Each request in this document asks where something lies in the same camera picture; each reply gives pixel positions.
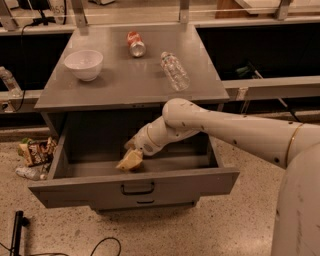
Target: soda can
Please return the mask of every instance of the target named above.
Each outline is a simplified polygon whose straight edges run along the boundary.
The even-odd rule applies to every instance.
[[[133,57],[141,57],[146,53],[146,46],[143,43],[141,36],[136,31],[130,31],[127,35],[127,42],[130,54]]]

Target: food wrapper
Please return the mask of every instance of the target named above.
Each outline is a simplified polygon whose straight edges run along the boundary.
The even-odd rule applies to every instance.
[[[129,148],[116,168],[123,171],[132,171],[138,169],[143,160],[142,158],[143,154],[140,150]]]
[[[57,146],[51,137],[47,141],[34,141],[25,139],[25,143],[19,144],[18,153],[25,158],[25,165],[28,167],[50,163]]]

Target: white bowl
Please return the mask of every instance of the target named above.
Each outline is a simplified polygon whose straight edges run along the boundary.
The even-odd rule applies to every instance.
[[[68,55],[65,60],[65,66],[72,74],[83,80],[92,81],[102,69],[103,55],[94,50],[81,50]]]

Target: drawer front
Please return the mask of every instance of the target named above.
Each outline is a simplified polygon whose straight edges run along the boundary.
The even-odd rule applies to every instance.
[[[207,168],[63,178],[32,182],[29,188],[47,208],[88,205],[118,210],[196,203],[201,195],[229,194],[237,176],[234,168]]]

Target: drawer handle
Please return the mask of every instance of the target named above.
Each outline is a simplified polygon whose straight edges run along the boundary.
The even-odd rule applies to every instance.
[[[147,195],[151,194],[154,191],[154,182],[151,182],[150,190],[146,191],[137,191],[137,192],[126,192],[124,189],[124,185],[121,185],[121,193],[125,196],[139,196],[139,195]]]
[[[153,204],[153,203],[154,203],[154,200],[152,200],[152,201],[145,201],[145,202],[137,201],[137,204]]]

